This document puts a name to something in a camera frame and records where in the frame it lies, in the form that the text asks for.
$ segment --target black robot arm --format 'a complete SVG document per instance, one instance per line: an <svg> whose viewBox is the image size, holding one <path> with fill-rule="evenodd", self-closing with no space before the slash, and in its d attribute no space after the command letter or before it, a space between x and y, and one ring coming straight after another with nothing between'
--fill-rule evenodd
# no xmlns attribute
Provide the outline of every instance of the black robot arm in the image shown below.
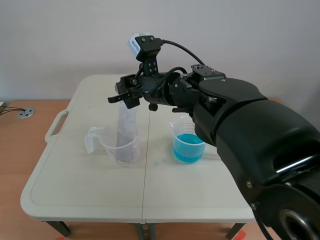
<svg viewBox="0 0 320 240"><path fill-rule="evenodd" d="M143 97L151 111L161 104L188 113L197 136L217 147L267 239L264 225L283 240L319 240L320 133L253 84L203 64L191 66L190 73L182 67L159 73L155 59L165 42L151 35L136 41L143 51L137 54L143 56L137 57L142 62L139 71L121 77L119 95L109 102L123 100L133 108Z"/></svg>

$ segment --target cup handle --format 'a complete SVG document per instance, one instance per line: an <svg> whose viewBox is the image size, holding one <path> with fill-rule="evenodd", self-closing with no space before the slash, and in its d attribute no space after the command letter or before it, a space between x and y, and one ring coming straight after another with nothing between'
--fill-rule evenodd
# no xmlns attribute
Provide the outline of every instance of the cup handle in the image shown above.
<svg viewBox="0 0 320 240"><path fill-rule="evenodd" d="M100 137L103 130L103 127L92 127L89 129L88 134L84 136L84 144L88 154L95 150L94 138Z"/></svg>

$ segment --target blue liquid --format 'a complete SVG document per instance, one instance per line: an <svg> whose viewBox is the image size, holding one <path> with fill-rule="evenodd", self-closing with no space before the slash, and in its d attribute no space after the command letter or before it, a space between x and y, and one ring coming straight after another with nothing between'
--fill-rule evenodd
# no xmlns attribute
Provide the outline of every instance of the blue liquid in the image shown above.
<svg viewBox="0 0 320 240"><path fill-rule="evenodd" d="M188 144L201 144L203 141L194 134L184 133L177 137L181 141ZM177 139L174 139L173 153L181 161L186 163L194 163L204 154L205 145L187 145Z"/></svg>

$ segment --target black wire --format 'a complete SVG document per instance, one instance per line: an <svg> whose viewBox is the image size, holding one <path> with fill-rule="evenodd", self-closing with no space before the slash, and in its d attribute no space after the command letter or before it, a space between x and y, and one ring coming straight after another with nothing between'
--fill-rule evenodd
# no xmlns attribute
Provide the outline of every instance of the black wire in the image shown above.
<svg viewBox="0 0 320 240"><path fill-rule="evenodd" d="M195 60L197 60L201 65L205 65L203 61L200 60L200 58L198 58L193 52L191 52L189 49L185 48L184 46L174 42L174 41L168 41L168 40L162 40L164 44L170 44L173 46L176 46L180 49L182 49L183 51L187 52L189 55L191 55Z"/></svg>
<svg viewBox="0 0 320 240"><path fill-rule="evenodd" d="M256 215L255 211L252 211L253 212L253 215L254 215L254 218L256 220L256 223L258 224L261 232L263 233L264 237L267 239L267 240L274 240L272 238L272 236L269 234L269 232L267 231L265 225L261 222L260 218Z"/></svg>
<svg viewBox="0 0 320 240"><path fill-rule="evenodd" d="M171 75L173 72L178 71L178 70L181 71L181 72L183 72L184 74L188 74L187 71L186 71L183 67L181 67L181 66L176 66L176 67L172 68L170 71L168 71L168 72L163 76L163 78L161 79L160 84L157 85L154 89L150 90L150 91L147 93L147 95L152 95L152 94L154 94L154 93L156 92L156 90L157 90L158 88L160 88L160 86L167 80L167 78L170 77L170 75Z"/></svg>
<svg viewBox="0 0 320 240"><path fill-rule="evenodd" d="M0 111L0 116L3 115L3 114L6 114L6 113L16 112L16 111L23 111L23 110L21 110L21 109L8 109L8 110L3 110L3 111Z"/></svg>
<svg viewBox="0 0 320 240"><path fill-rule="evenodd" d="M4 109L19 109L19 110L25 111L24 108L21 108L21 107L13 107L13 106L0 106L0 108L4 108Z"/></svg>

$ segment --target measuring cup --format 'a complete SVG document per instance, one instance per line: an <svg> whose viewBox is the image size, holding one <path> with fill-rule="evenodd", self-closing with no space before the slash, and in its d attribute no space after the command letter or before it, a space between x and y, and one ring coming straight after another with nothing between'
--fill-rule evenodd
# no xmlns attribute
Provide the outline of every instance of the measuring cup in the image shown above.
<svg viewBox="0 0 320 240"><path fill-rule="evenodd" d="M189 116L169 123L173 135L173 153L181 161L194 163L205 151L205 143L196 135L195 124Z"/></svg>
<svg viewBox="0 0 320 240"><path fill-rule="evenodd" d="M84 137L84 143L87 152L92 153L95 150L94 138L97 138L111 159L119 165L127 165L134 163L141 152L139 128L135 128L132 134L133 136L129 136L125 132L118 131L115 124L92 127Z"/></svg>

